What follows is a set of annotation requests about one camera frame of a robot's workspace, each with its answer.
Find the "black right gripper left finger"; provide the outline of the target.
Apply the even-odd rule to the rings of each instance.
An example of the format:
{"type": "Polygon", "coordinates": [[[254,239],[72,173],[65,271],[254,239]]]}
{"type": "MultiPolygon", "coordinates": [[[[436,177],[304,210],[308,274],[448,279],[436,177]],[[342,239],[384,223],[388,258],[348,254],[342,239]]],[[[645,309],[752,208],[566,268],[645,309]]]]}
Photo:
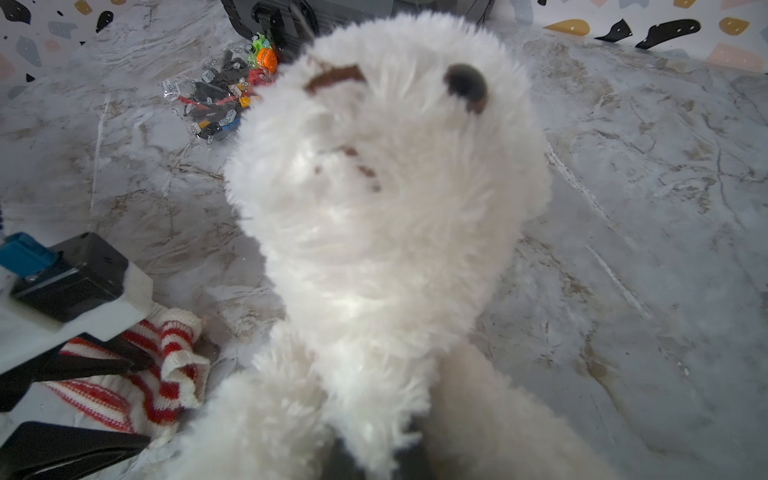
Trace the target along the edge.
{"type": "Polygon", "coordinates": [[[357,466],[344,441],[337,438],[324,464],[321,480],[365,480],[366,473],[357,466]]]}

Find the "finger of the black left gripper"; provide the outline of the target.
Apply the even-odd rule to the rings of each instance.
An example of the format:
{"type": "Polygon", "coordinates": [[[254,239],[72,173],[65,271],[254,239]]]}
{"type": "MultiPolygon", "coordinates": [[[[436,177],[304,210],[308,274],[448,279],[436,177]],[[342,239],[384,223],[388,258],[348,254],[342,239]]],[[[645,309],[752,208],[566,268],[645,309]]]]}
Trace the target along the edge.
{"type": "Polygon", "coordinates": [[[24,422],[1,446],[1,477],[82,479],[140,454],[144,435],[24,422]]]}
{"type": "Polygon", "coordinates": [[[101,341],[89,334],[76,340],[101,347],[116,358],[95,359],[68,355],[64,344],[56,346],[1,375],[1,412],[10,412],[35,382],[63,381],[99,375],[125,375],[154,364],[150,354],[120,336],[101,341]]]}

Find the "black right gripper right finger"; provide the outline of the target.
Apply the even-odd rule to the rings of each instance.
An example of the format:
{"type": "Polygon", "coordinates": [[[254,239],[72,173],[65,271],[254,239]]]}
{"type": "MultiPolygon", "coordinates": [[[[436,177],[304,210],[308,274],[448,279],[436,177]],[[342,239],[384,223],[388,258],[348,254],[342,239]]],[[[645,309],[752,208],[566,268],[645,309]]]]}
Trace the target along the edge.
{"type": "Polygon", "coordinates": [[[427,455],[424,436],[418,419],[411,421],[407,432],[417,434],[418,438],[410,446],[396,452],[397,468],[392,478],[395,480],[434,480],[435,473],[427,455]]]}

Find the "red white striped knitted sweater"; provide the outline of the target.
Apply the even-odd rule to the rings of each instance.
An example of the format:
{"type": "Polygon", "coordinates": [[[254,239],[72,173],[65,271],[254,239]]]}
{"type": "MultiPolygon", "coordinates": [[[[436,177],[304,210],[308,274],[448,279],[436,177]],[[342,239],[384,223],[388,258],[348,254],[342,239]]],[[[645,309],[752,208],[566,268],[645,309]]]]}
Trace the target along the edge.
{"type": "Polygon", "coordinates": [[[152,359],[126,375],[99,375],[45,386],[87,417],[119,432],[149,436],[156,444],[176,433],[179,415],[205,401],[210,361],[193,351],[203,321],[193,313],[157,305],[121,334],[152,359]]]}

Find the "white teddy bear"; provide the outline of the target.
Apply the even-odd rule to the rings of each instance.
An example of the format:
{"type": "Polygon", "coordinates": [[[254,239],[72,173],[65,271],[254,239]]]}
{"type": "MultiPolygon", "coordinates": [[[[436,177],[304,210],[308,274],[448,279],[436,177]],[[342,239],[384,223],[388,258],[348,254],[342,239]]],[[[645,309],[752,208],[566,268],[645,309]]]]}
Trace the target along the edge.
{"type": "Polygon", "coordinates": [[[169,479],[320,479],[337,438],[393,479],[418,419],[435,479],[611,479],[471,343],[550,198],[522,66],[437,12],[318,37],[245,115],[227,198],[286,316],[209,400],[169,479]]]}

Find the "bag of colourful small parts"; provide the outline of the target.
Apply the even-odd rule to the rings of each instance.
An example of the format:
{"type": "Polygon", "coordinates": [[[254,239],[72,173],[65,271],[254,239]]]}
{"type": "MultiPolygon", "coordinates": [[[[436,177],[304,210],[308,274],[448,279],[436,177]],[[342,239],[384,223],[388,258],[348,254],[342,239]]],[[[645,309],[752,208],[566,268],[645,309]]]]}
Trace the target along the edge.
{"type": "Polygon", "coordinates": [[[271,41],[258,33],[247,43],[226,45],[197,71],[163,80],[163,97],[191,134],[210,145],[237,129],[243,113],[277,79],[278,66],[271,41]]]}

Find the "dark grey hard case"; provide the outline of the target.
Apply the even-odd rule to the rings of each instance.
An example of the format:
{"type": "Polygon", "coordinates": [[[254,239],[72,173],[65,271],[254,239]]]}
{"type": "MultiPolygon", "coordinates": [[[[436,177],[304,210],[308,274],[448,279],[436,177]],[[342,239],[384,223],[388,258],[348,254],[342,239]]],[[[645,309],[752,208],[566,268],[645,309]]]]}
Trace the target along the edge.
{"type": "Polygon", "coordinates": [[[265,36],[278,60],[289,63],[306,43],[337,27],[399,14],[432,11],[453,14],[481,24],[494,3],[490,0],[223,0],[222,6],[238,34],[248,40],[259,34],[265,36]]]}

